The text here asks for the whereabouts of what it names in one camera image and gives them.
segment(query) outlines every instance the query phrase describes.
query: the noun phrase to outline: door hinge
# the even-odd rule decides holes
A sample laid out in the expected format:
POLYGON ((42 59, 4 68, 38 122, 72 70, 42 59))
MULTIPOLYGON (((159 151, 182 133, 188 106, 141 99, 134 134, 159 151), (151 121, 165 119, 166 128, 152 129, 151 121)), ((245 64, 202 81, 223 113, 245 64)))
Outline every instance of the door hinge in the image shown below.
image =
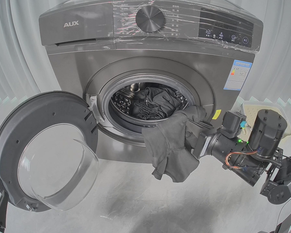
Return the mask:
POLYGON ((100 114, 100 112, 98 110, 97 96, 91 96, 90 97, 90 103, 91 103, 91 106, 88 107, 88 109, 93 112, 94 117, 96 119, 96 123, 104 122, 105 120, 103 119, 103 117, 101 116, 101 114, 100 114))

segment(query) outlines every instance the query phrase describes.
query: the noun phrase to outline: laundry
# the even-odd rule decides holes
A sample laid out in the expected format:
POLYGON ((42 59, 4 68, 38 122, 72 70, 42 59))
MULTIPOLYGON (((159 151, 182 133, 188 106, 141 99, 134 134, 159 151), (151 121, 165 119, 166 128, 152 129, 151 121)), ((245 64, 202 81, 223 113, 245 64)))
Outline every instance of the laundry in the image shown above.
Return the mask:
POLYGON ((174 91, 167 87, 147 87, 136 94, 132 116, 143 120, 163 119, 179 110, 180 102, 174 91))
POLYGON ((199 135, 197 131, 203 130, 195 123, 205 117, 205 109, 195 105, 176 111, 155 127, 142 129, 146 148, 155 168, 152 175, 156 179, 160 180, 163 174, 167 174, 173 182, 183 182, 198 167, 199 160, 191 154, 191 149, 195 147, 195 135, 199 135))

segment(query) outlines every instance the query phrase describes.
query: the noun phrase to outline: tiled floor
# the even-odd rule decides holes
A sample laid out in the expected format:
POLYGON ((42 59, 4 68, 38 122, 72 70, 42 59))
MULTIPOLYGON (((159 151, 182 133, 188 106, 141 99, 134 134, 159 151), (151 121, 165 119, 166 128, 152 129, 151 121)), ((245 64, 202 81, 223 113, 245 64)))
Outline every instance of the tiled floor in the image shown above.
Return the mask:
MULTIPOLYGON (((16 106, 0 106, 0 124, 16 106)), ((291 108, 285 108, 291 122, 291 108)), ((283 146, 291 155, 291 139, 283 146)), ((88 196, 71 210, 34 213, 8 205, 6 232, 257 233, 274 230, 282 205, 259 195, 263 176, 252 188, 224 170, 213 157, 180 184, 156 180, 151 164, 100 160, 88 196)), ((280 216, 291 212, 291 202, 280 216)))

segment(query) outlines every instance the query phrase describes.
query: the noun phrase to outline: front-loading washing machine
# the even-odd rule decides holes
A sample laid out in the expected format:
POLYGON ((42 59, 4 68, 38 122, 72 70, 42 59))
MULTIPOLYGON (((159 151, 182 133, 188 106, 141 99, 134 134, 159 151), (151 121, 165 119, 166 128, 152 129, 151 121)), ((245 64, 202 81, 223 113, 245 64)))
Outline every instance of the front-loading washing machine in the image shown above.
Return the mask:
POLYGON ((205 120, 221 126, 248 76, 263 31, 258 18, 226 0, 68 0, 43 13, 39 26, 63 91, 30 98, 0 128, 0 191, 9 193, 12 204, 33 211, 76 204, 61 207, 80 186, 78 172, 91 167, 86 159, 95 160, 85 157, 84 149, 103 159, 150 162, 141 130, 168 116, 149 119, 132 113, 136 94, 145 87, 171 90, 178 109, 200 105, 205 120), (61 141, 51 142, 52 137, 61 141), (45 142, 54 149, 62 142, 65 148, 83 148, 74 157, 83 164, 68 178, 74 181, 64 182, 59 191, 41 192, 26 173, 45 142))

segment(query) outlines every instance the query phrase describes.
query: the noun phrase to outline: control knob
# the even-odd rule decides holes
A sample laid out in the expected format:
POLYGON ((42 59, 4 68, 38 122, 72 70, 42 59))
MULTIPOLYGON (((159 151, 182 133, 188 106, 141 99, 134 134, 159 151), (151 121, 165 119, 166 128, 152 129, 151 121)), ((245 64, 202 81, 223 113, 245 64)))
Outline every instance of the control knob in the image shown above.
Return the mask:
POLYGON ((164 25, 164 14, 154 6, 144 6, 136 14, 137 26, 145 32, 154 32, 164 25))

